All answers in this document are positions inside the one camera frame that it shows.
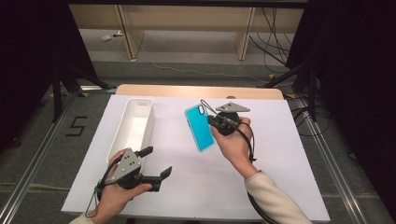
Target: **white plastic container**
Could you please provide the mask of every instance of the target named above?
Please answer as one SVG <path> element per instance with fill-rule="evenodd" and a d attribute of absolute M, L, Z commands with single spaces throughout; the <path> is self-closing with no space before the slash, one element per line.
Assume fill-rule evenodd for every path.
<path fill-rule="evenodd" d="M 150 99 L 131 99 L 127 102 L 119 128 L 107 154 L 107 162 L 118 151 L 130 147 L 132 151 L 139 151 L 149 146 L 154 125 L 154 111 Z"/>

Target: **hand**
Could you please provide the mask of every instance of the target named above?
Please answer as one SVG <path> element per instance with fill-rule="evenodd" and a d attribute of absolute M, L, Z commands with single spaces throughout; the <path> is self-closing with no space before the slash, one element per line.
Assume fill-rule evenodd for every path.
<path fill-rule="evenodd" d="M 125 153 L 121 150 L 116 153 L 109 161 L 109 164 Z M 112 167 L 109 176 L 116 171 L 117 164 Z M 90 212 L 90 217 L 95 224 L 107 223 L 111 218 L 120 213 L 134 197 L 151 189 L 150 184 L 141 184 L 134 189 L 123 189 L 118 184 L 107 185 L 102 191 L 102 198 L 95 210 Z"/>
<path fill-rule="evenodd" d="M 239 119 L 242 123 L 246 123 L 240 124 L 238 127 L 239 130 L 250 140 L 252 137 L 252 132 L 248 127 L 248 125 L 250 125 L 250 119 L 243 117 Z M 230 135 L 224 136 L 213 126 L 210 127 L 210 131 L 215 137 L 222 155 L 233 165 L 241 176 L 249 178 L 259 172 L 248 159 L 248 143 L 245 138 L 242 137 L 241 133 L 233 132 Z"/>

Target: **sleeve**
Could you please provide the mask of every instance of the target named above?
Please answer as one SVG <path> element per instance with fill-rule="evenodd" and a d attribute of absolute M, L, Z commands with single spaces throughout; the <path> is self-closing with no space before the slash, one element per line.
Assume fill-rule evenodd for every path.
<path fill-rule="evenodd" d="M 83 213 L 79 217 L 71 221 L 70 224 L 95 224 L 95 223 L 89 217 L 85 217 L 85 213 Z"/>
<path fill-rule="evenodd" d="M 262 211 L 274 221 L 282 224 L 312 223 L 297 203 L 265 172 L 260 171 L 246 179 L 245 187 Z"/>

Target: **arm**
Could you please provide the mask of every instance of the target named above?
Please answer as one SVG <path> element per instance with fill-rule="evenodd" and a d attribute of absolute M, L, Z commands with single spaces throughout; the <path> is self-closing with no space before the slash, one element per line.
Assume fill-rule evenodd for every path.
<path fill-rule="evenodd" d="M 239 129 L 251 139 L 250 119 L 240 118 Z M 278 223 L 311 223 L 297 203 L 279 189 L 265 172 L 260 172 L 248 159 L 248 143 L 240 133 L 223 136 L 210 128 L 222 155 L 245 178 L 247 192 L 253 196 L 261 210 Z"/>
<path fill-rule="evenodd" d="M 109 161 L 113 162 L 117 157 L 123 154 L 125 150 L 116 153 Z M 116 166 L 112 167 L 109 176 L 112 176 L 116 171 Z M 134 189 L 123 189 L 118 184 L 107 185 L 102 192 L 102 199 L 95 208 L 89 213 L 89 217 L 85 214 L 77 217 L 70 224 L 105 224 L 111 218 L 120 213 L 134 197 L 151 189 L 150 184 L 141 184 Z"/>

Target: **blue phone case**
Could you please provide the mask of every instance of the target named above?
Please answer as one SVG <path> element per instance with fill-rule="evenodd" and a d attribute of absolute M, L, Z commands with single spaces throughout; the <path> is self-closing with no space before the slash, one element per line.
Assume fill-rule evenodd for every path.
<path fill-rule="evenodd" d="M 187 109 L 185 114 L 198 150 L 202 152 L 211 147 L 215 140 L 212 132 L 210 132 L 205 107 L 203 105 L 195 105 Z"/>

